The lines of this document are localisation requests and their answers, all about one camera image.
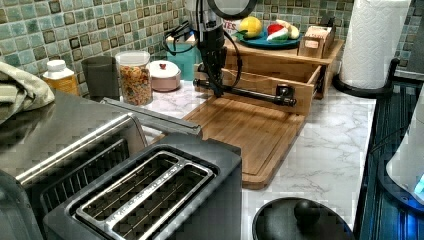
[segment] paper towel roll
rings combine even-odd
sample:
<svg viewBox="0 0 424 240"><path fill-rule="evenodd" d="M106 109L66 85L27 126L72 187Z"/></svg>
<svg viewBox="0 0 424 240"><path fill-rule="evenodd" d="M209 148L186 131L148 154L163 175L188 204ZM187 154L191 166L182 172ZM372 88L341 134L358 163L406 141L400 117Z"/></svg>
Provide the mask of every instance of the paper towel roll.
<svg viewBox="0 0 424 240"><path fill-rule="evenodd" d="M355 0L342 58L342 82L362 89L384 86L410 2Z"/></svg>

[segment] kitchen counter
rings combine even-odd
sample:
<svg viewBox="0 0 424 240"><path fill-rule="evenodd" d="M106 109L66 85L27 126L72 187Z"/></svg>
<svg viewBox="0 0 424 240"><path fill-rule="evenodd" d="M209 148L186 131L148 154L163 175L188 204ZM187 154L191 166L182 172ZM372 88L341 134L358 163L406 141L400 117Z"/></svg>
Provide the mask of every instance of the kitchen counter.
<svg viewBox="0 0 424 240"><path fill-rule="evenodd" d="M207 95L182 81L180 89L153 95L145 108L182 118ZM243 189L242 239L252 238L256 212L282 197L315 200L338 213L353 228L375 100L353 97L330 87L314 100L311 113L271 184L262 190ZM145 128L148 141L160 132Z"/></svg>

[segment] yellow fruit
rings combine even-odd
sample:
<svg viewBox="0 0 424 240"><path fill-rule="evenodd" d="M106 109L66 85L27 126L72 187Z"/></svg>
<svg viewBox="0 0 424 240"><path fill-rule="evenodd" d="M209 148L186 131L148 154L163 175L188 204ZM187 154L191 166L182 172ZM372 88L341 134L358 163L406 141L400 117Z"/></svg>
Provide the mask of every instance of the yellow fruit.
<svg viewBox="0 0 424 240"><path fill-rule="evenodd" d="M262 23L259 19L250 16L241 21L238 30L239 32L247 30L244 35L246 38L257 37L262 32Z"/></svg>

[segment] cloth towel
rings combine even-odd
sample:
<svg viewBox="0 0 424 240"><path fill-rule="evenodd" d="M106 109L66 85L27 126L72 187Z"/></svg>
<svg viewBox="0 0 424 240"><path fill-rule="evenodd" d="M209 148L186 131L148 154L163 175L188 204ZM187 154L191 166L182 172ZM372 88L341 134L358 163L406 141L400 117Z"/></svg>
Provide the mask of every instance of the cloth towel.
<svg viewBox="0 0 424 240"><path fill-rule="evenodd" d="M13 114L43 107L54 99L46 82L0 62L0 124Z"/></svg>

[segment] glass jar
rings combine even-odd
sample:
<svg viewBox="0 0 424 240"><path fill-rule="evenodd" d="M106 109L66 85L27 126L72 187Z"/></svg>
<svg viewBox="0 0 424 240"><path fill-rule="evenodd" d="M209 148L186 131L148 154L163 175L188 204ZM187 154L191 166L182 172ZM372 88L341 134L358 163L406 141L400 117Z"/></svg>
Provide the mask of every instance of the glass jar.
<svg viewBox="0 0 424 240"><path fill-rule="evenodd" d="M145 51L125 51L115 56L124 102L146 105L153 100L152 79L147 64L150 54Z"/></svg>

